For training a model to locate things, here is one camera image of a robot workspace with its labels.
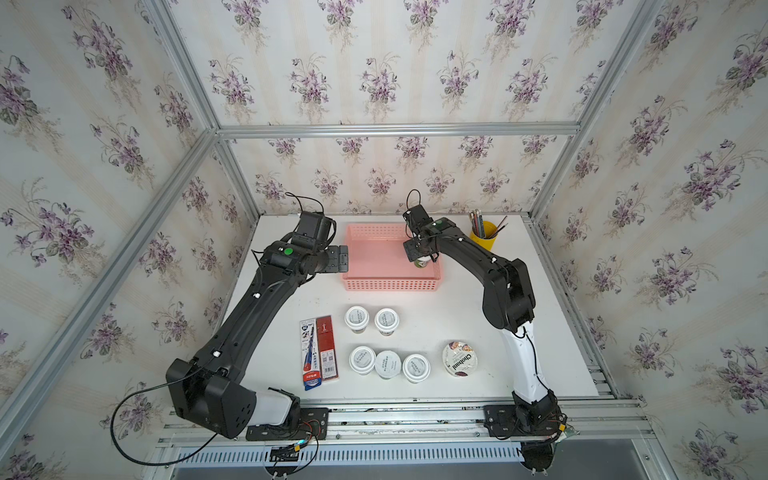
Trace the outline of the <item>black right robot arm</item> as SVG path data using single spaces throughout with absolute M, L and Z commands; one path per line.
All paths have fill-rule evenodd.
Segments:
M 430 217 L 421 206 L 403 214 L 410 238 L 408 260 L 447 256 L 472 274 L 483 287 L 481 310 L 504 339 L 513 370 L 513 399 L 522 415 L 538 421 L 560 414 L 537 356 L 533 320 L 536 299 L 527 265 L 491 253 L 465 235 L 451 220 Z

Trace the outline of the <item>pink plastic basket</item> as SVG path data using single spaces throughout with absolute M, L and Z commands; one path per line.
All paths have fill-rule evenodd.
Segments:
M 351 223 L 346 227 L 349 269 L 342 275 L 348 291 L 436 291 L 442 265 L 418 267 L 404 249 L 409 239 L 400 223 Z

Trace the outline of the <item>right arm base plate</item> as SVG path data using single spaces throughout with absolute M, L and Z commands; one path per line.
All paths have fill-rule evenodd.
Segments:
M 510 439 L 512 437 L 555 438 L 565 430 L 567 416 L 556 407 L 550 413 L 537 408 L 509 405 L 486 405 L 483 407 L 483 426 L 491 437 Z

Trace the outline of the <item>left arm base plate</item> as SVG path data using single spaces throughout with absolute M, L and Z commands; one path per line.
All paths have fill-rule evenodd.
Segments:
M 298 396 L 274 388 L 258 392 L 256 400 L 256 409 L 245 433 L 248 441 L 324 440 L 327 437 L 328 408 L 303 407 Z

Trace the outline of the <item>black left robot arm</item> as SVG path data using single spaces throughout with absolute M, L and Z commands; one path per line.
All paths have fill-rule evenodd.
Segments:
M 349 250 L 314 251 L 276 241 L 255 255 L 254 277 L 224 323 L 189 360 L 166 371 L 175 414 L 227 439 L 250 427 L 298 429 L 300 399 L 284 390 L 253 391 L 241 384 L 253 353 L 289 298 L 318 274 L 346 273 Z

